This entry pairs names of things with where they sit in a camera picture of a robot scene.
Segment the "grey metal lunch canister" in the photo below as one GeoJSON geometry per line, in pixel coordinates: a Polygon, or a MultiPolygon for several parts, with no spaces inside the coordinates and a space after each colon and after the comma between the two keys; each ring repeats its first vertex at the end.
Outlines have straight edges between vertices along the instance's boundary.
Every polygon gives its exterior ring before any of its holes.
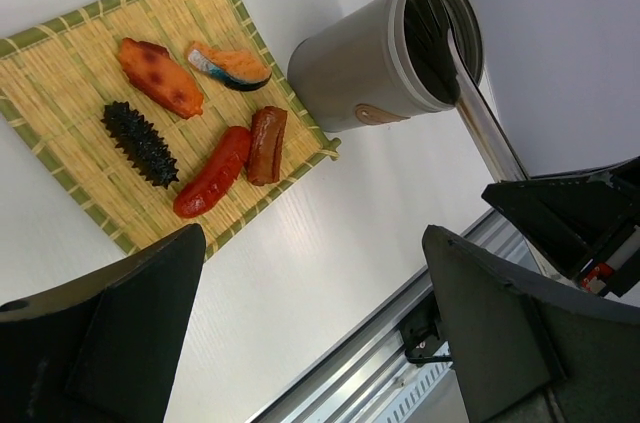
{"type": "MultiPolygon", "coordinates": [[[[400,122],[452,109],[417,73],[416,47],[404,19],[409,0],[373,0],[294,50],[287,77],[325,132],[400,122]]],[[[474,82],[484,48],[470,0],[443,0],[460,56],[474,82]]]]}

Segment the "red sausage toy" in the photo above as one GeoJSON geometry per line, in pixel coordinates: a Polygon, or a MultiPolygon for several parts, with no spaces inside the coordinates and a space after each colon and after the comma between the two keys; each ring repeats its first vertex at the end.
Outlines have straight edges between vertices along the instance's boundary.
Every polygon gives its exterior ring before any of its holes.
{"type": "Polygon", "coordinates": [[[198,175],[176,196],[174,213],[191,219],[210,211],[227,194],[248,161],[251,132],[229,127],[198,175]]]}

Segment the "black sea cucumber toy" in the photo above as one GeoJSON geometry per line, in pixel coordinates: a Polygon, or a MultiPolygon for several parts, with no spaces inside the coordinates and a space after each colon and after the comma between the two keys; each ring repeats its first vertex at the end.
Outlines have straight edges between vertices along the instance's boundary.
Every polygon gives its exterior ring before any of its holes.
{"type": "Polygon", "coordinates": [[[123,151],[145,181],[165,189],[179,181],[177,159],[154,124],[139,110],[128,102],[114,101],[104,106],[101,122],[116,142],[115,148],[123,151]]]}

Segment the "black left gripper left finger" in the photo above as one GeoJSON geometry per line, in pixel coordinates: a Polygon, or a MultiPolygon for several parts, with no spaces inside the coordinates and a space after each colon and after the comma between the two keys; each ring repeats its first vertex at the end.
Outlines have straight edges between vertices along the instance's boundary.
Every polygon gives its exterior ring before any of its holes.
{"type": "Polygon", "coordinates": [[[204,264],[189,224],[1,307],[4,422],[161,422],[204,264]]]}

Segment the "stainless steel tongs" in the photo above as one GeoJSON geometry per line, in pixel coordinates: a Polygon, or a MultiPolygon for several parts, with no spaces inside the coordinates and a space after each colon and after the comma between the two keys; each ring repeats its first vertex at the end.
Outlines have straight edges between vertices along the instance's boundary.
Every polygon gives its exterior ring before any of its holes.
{"type": "Polygon", "coordinates": [[[527,172],[459,53],[443,0],[406,0],[407,51],[419,80],[438,101],[454,106],[496,181],[521,181],[527,172]]]}

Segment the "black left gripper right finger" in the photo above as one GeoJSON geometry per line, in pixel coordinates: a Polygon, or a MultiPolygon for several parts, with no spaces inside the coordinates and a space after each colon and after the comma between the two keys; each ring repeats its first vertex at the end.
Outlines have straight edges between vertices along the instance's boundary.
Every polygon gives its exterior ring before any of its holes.
{"type": "Polygon", "coordinates": [[[636,422],[639,310],[441,227],[422,246],[472,422],[636,422]]]}

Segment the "orange fried fish toy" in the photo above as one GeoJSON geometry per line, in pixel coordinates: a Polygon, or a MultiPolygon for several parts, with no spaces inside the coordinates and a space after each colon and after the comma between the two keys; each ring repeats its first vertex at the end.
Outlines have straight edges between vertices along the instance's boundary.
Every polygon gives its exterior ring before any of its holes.
{"type": "Polygon", "coordinates": [[[204,95],[193,76],[160,45],[123,38],[117,59],[129,83],[183,119],[203,114],[204,95]]]}

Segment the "orange salmon slice toy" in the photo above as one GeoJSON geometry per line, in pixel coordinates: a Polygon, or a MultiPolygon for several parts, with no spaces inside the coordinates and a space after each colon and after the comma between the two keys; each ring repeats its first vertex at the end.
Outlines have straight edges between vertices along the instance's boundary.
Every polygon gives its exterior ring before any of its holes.
{"type": "Polygon", "coordinates": [[[219,50],[193,42],[185,52],[185,59],[199,73],[235,91],[258,90],[272,76],[270,67],[246,49],[219,50]]]}

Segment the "brown grilled sausage toy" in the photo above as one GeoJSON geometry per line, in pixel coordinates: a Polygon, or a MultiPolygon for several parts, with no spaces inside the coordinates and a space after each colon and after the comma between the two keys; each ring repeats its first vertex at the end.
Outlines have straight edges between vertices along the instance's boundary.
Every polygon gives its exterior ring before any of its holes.
{"type": "Polygon", "coordinates": [[[264,107],[253,115],[247,178],[254,186],[280,180],[287,115],[285,110],[274,106],[264,107]]]}

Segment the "bamboo woven tray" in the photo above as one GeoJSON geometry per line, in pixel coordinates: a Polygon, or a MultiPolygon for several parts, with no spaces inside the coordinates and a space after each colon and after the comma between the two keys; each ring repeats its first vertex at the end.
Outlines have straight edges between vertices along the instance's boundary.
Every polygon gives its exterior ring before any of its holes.
{"type": "Polygon", "coordinates": [[[248,49],[268,66],[275,59],[242,0],[98,0],[1,42],[1,111],[48,172],[127,254],[183,225],[172,209],[179,183],[146,182],[102,123],[104,108],[126,102],[153,124],[176,159],[181,181],[204,165],[230,126],[249,125],[264,106],[288,114],[279,182],[256,187],[239,178],[214,209],[199,218],[214,253],[324,158],[338,139],[319,129],[274,67],[254,92],[237,92],[202,74],[194,79],[203,112],[190,119],[163,109],[135,89],[117,60],[124,38],[165,47],[182,62],[199,41],[248,49]]]}

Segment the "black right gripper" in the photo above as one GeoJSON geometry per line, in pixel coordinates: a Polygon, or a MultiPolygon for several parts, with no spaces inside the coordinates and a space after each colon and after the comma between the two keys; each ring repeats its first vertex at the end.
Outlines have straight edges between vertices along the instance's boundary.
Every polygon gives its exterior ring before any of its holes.
{"type": "Polygon", "coordinates": [[[639,159],[494,183],[482,198],[563,277],[604,297],[639,282],[639,159]]]}

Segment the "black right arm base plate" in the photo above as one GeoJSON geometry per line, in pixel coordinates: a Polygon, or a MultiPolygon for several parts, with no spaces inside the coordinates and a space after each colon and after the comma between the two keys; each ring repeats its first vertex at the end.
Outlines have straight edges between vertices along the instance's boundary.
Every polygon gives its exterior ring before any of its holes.
{"type": "Polygon", "coordinates": [[[400,323],[399,331],[403,340],[404,356],[410,364],[422,367],[427,364],[451,363],[448,351],[438,354],[446,339],[440,331],[438,314],[416,308],[400,323]]]}

